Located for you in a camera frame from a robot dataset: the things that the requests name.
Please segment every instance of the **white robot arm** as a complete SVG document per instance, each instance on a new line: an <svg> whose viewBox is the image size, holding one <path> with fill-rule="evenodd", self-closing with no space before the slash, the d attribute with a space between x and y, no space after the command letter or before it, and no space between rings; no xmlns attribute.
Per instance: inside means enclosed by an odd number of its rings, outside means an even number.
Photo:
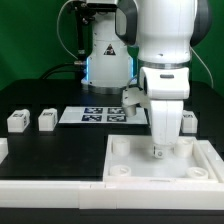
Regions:
<svg viewBox="0 0 224 224"><path fill-rule="evenodd" d="M183 100L190 92L190 46L207 34L210 17L207 0L123 0L118 4L117 35L139 46L141 89L126 89L123 107L127 115L134 114L136 103L148 109L157 158L163 158L179 136Z"/></svg>

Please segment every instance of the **small white block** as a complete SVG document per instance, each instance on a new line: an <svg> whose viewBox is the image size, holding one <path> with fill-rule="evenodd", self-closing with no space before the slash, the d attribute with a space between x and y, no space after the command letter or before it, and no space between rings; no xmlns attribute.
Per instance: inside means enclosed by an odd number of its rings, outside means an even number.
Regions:
<svg viewBox="0 0 224 224"><path fill-rule="evenodd" d="M8 132L23 132L30 123L30 112L26 109L16 110L7 119Z"/></svg>
<svg viewBox="0 0 224 224"><path fill-rule="evenodd" d="M6 138L0 138L0 164L8 155L8 142Z"/></svg>
<svg viewBox="0 0 224 224"><path fill-rule="evenodd" d="M198 119L192 111L183 111L181 130L183 133L197 133Z"/></svg>
<svg viewBox="0 0 224 224"><path fill-rule="evenodd" d="M39 131L53 131L58 122L57 110L45 109L38 118Z"/></svg>

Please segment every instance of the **black table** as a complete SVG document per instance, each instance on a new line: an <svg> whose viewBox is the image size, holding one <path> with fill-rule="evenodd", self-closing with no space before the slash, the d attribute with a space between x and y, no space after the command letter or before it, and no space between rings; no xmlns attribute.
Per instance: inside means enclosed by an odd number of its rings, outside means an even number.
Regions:
<svg viewBox="0 0 224 224"><path fill-rule="evenodd" d="M88 93L71 80L20 80L0 91L0 137L8 138L9 155L0 180L101 181L108 134L150 135L147 125L57 124L52 133L38 131L43 109L66 106L120 106L120 95ZM31 123L22 134L8 133L7 118L28 109ZM196 137L209 140L224 157L224 99L207 85L191 83L186 110L199 126ZM0 223L221 223L224 211L0 209Z"/></svg>

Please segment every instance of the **green background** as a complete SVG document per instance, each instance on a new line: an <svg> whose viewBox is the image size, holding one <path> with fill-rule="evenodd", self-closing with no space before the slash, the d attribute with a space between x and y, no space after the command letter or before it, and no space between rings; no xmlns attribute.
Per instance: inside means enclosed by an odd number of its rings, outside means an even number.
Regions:
<svg viewBox="0 0 224 224"><path fill-rule="evenodd" d="M0 0L0 89L14 80L39 78L47 69L73 58L61 47L56 20L66 0ZM213 26L195 50L211 70L215 89L224 96L224 1L209 1ZM61 34L77 54L74 15L62 16ZM91 30L85 28L85 48L91 51ZM207 71L193 56L191 79L210 85Z"/></svg>

